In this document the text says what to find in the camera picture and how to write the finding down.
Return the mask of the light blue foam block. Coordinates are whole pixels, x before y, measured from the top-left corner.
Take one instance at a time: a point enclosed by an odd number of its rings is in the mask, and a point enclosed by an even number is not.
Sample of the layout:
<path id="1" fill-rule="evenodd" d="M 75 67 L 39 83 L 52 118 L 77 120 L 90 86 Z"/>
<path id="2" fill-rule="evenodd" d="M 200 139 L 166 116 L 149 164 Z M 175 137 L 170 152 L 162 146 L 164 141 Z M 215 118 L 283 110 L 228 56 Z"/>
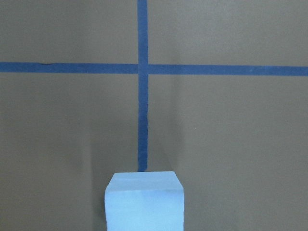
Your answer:
<path id="1" fill-rule="evenodd" d="M 115 173 L 104 203 L 109 231 L 184 229 L 184 189 L 173 171 Z"/>

